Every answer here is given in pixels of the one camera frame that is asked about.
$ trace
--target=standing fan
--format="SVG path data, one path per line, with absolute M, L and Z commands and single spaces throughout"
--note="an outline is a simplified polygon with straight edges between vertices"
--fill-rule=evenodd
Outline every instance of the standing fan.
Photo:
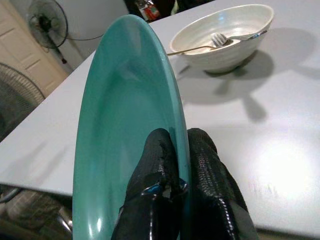
M 63 64 L 67 61 L 59 51 L 68 35 L 68 22 L 62 7 L 55 0 L 33 0 L 27 14 L 29 29 L 43 47 L 54 49 Z
M 0 142 L 44 99 L 31 79 L 0 62 Z

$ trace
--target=gloved hand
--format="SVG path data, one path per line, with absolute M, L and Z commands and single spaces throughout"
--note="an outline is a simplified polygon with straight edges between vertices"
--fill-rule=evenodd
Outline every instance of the gloved hand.
M 192 240 L 258 239 L 247 206 L 208 134 L 188 130 L 192 171 Z M 169 133 L 148 136 L 127 186 L 112 240 L 175 240 L 185 189 Z
M 258 240 L 236 181 L 209 135 L 188 130 L 192 174 L 192 240 Z
M 112 240 L 176 240 L 183 208 L 178 161 L 169 133 L 156 129 L 126 189 Z

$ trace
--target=fan cord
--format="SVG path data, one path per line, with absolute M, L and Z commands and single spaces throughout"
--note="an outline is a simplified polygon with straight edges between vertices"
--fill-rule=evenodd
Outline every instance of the fan cord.
M 103 36 L 103 34 L 101 34 L 99 36 L 92 37 L 92 38 L 77 39 L 77 38 L 66 37 L 66 39 L 73 40 L 73 41 L 90 41 L 90 40 L 101 38 L 102 36 Z

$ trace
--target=table surface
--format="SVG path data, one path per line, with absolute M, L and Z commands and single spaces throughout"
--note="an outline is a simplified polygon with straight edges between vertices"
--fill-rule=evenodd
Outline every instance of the table surface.
M 188 128 L 202 128 L 257 227 L 320 237 L 320 15 L 317 0 L 217 0 L 151 24 L 169 50 L 178 30 L 240 4 L 274 8 L 252 60 L 208 75 L 170 58 Z M 0 182 L 71 195 L 78 118 L 93 54 L 0 144 Z

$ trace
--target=door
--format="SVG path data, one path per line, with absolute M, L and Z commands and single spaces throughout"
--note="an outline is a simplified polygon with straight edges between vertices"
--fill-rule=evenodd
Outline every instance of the door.
M 7 0 L 0 1 L 0 62 L 32 79 L 46 97 L 67 77 Z

